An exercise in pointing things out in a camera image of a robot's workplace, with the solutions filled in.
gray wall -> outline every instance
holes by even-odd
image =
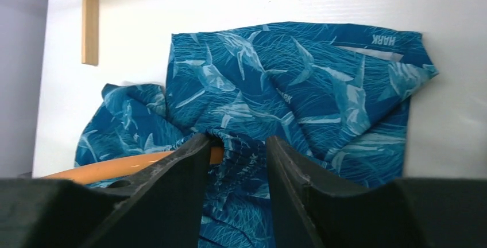
[[[0,0],[0,177],[32,171],[48,0]]]

table surface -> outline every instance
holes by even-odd
[[[164,84],[171,33],[307,21],[423,32],[440,75],[413,97],[406,175],[487,177],[486,17],[485,0],[101,0],[91,67],[81,0],[49,0],[33,175],[73,167],[106,83]]]

white table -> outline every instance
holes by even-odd
[[[415,30],[441,74],[413,99],[409,176],[487,177],[485,0],[101,0],[100,65],[80,63],[81,0],[49,0],[34,176],[73,167],[105,83],[164,84],[170,33],[277,21]]]

blue fabric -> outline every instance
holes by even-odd
[[[166,90],[108,84],[76,165],[217,137],[225,154],[209,171],[200,247],[273,247],[266,138],[379,186],[401,175],[409,97],[436,74],[415,32],[281,22],[175,34]]]

wooden leg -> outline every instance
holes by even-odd
[[[81,62],[98,65],[99,2],[83,0]]]

